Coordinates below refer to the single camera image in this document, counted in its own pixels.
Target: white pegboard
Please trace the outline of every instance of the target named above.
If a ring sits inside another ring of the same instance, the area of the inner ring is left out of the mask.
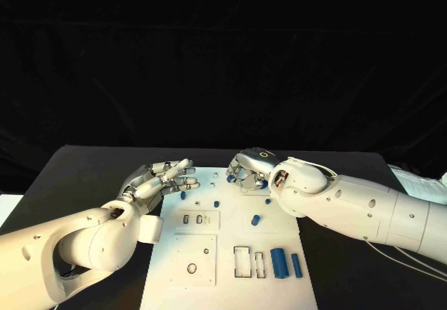
[[[164,227],[160,243],[151,252],[141,309],[317,309],[295,218],[285,214],[274,200],[269,205],[265,204],[266,190],[242,192],[230,185],[225,170],[196,168],[200,188],[186,192],[184,200],[180,199],[180,193],[164,198]],[[176,229],[179,211],[219,211],[217,230]],[[251,228],[254,212],[261,213],[261,220],[258,226]],[[176,253],[190,243],[187,239],[193,238],[186,236],[186,242],[179,246],[174,243],[176,234],[216,237],[215,286],[199,287],[187,279],[184,286],[171,286],[170,280],[184,272],[187,263],[177,261]],[[235,278],[235,246],[249,247],[251,278]],[[290,273],[285,279],[277,279],[272,271],[269,250],[277,247],[285,251]],[[256,278],[254,253],[264,254],[265,278]],[[298,254],[303,278],[294,276],[292,253]]]

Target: blue cylinder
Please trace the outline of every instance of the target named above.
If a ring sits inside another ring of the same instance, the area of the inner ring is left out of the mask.
[[[275,273],[275,278],[284,279],[288,277],[284,250],[281,248],[272,249],[269,250],[269,255],[272,257],[272,271]]]
[[[259,220],[261,220],[261,216],[258,214],[255,214],[254,219],[251,220],[252,226],[258,225]]]
[[[291,254],[291,262],[292,262],[292,268],[295,269],[295,277],[303,278],[303,272],[297,254]]]

